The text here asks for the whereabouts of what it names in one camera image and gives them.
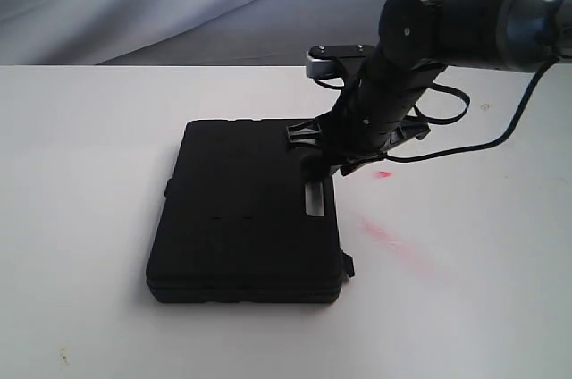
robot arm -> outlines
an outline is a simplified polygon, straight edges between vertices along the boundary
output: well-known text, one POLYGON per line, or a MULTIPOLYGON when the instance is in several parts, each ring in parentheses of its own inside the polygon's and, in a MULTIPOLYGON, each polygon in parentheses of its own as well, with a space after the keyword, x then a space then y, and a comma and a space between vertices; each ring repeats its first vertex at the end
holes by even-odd
POLYGON ((555 63, 572 59, 572 0, 387 0, 371 46, 317 46, 307 54, 307 75, 320 85, 342 78, 332 110, 288 128, 293 147, 322 152, 317 174, 346 175, 385 158, 410 162, 495 147, 515 129, 534 87, 555 63), (387 151, 429 133, 416 102, 428 88, 468 96, 434 84, 448 66, 535 75, 507 131, 498 139, 422 157, 399 159, 387 151), (417 116, 409 116, 414 109, 417 116))

white tabletop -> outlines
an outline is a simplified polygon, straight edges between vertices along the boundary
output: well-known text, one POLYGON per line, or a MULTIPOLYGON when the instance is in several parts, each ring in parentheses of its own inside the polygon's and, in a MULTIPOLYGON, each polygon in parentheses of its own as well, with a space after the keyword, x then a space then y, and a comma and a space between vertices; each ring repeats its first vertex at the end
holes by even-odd
MULTIPOLYGON (((167 306, 145 266, 185 123, 312 117, 335 93, 302 68, 1 68, 0 377, 568 379, 571 73, 502 147, 336 176, 357 275, 333 305, 167 306)), ((528 79, 447 71, 468 116, 395 155, 494 138, 528 79)))

black case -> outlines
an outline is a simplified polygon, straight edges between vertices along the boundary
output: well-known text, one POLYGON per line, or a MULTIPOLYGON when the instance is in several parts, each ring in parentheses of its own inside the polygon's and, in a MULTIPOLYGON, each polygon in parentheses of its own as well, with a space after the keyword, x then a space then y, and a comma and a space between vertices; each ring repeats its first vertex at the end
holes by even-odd
POLYGON ((324 216, 306 214, 297 120, 187 124, 147 264, 161 302, 333 302, 353 275, 332 178, 324 216))

red stain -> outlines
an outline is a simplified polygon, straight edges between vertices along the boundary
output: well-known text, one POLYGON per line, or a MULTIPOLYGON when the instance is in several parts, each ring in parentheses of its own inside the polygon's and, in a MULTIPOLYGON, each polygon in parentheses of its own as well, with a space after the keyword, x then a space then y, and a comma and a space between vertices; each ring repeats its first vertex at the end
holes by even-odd
POLYGON ((377 171, 374 172, 374 178, 380 180, 381 178, 388 178, 390 176, 392 176, 393 173, 391 172, 386 172, 386 171, 377 171))
POLYGON ((434 270, 433 262, 423 257, 406 242, 391 236, 386 230, 362 218, 362 229, 365 233, 380 241, 386 248, 394 251, 398 257, 418 272, 428 273, 434 270))

black plastic case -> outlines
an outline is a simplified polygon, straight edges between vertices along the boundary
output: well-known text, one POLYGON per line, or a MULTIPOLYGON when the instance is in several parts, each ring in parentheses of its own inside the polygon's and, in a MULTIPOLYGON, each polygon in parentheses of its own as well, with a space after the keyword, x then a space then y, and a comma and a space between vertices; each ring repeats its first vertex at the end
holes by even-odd
POLYGON ((306 214, 296 120, 187 124, 147 264, 161 302, 335 301, 353 275, 340 248, 332 178, 324 216, 306 214))

